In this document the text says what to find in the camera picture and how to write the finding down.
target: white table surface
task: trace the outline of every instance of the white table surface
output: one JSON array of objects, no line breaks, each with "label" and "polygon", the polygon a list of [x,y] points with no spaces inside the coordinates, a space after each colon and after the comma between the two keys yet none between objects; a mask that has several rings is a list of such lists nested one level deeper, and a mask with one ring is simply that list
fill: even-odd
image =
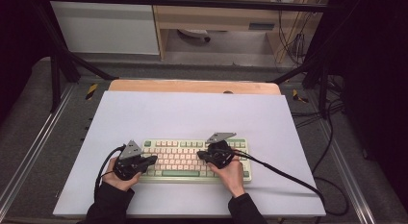
[{"label": "white table surface", "polygon": [[[54,214],[84,217],[93,203],[95,179],[116,147],[133,139],[207,139],[235,132],[249,154],[315,187],[285,96],[180,92],[106,91]],[[265,217],[322,216],[308,188],[252,162],[248,192]],[[226,217],[231,198],[222,184],[148,184],[136,192],[129,217]]]}]

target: black sleeve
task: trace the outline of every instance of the black sleeve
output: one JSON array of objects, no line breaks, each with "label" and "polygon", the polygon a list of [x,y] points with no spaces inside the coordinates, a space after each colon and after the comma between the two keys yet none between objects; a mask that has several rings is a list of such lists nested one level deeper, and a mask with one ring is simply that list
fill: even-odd
[{"label": "black sleeve", "polygon": [[247,193],[237,198],[231,198],[228,209],[235,224],[267,224]]},{"label": "black sleeve", "polygon": [[125,192],[102,183],[95,202],[88,210],[86,220],[78,224],[124,224],[126,210],[134,194],[132,189]]}]

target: hand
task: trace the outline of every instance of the hand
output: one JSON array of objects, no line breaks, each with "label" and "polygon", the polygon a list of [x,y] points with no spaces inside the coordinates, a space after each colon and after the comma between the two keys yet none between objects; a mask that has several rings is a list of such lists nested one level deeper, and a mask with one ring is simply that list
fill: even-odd
[{"label": "hand", "polygon": [[[112,172],[114,170],[116,159],[117,157],[110,159],[108,169],[106,170],[106,172]],[[139,181],[140,175],[141,175],[141,172],[137,173],[129,181],[122,181],[114,174],[114,172],[112,172],[112,173],[108,173],[105,176],[103,176],[102,181],[111,185],[112,187],[116,187],[120,190],[127,191],[132,185],[136,184]]]},{"label": "hand", "polygon": [[226,167],[221,169],[218,169],[210,162],[208,162],[207,165],[219,176],[234,198],[245,193],[243,189],[243,168],[238,156],[235,156]]}]

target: mechanical keyboard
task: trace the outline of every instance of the mechanical keyboard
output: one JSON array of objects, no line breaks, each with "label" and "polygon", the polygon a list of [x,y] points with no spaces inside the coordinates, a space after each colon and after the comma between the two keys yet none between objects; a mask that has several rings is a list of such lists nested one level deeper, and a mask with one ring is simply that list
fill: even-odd
[{"label": "mechanical keyboard", "polygon": [[[231,148],[248,153],[248,144],[244,138],[227,138]],[[219,177],[210,170],[205,161],[198,158],[196,152],[207,150],[209,144],[198,139],[147,139],[142,144],[143,156],[158,157],[154,165],[147,168],[140,177],[147,183],[220,183]],[[240,157],[243,166],[243,181],[251,181],[249,160]]]}]

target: handheld controller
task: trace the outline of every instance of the handheld controller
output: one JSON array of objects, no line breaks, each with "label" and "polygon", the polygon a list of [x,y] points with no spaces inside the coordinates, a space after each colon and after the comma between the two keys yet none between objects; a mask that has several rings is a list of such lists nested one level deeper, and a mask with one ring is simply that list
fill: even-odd
[{"label": "handheld controller", "polygon": [[155,164],[157,156],[144,158],[141,155],[141,149],[133,141],[129,141],[124,150],[116,159],[114,166],[115,175],[123,180],[131,180],[137,173],[146,172],[149,165]]},{"label": "handheld controller", "polygon": [[215,133],[206,143],[209,143],[207,151],[198,151],[197,156],[205,162],[211,162],[218,169],[227,166],[234,158],[234,152],[225,141],[229,137],[235,136],[235,133]]}]

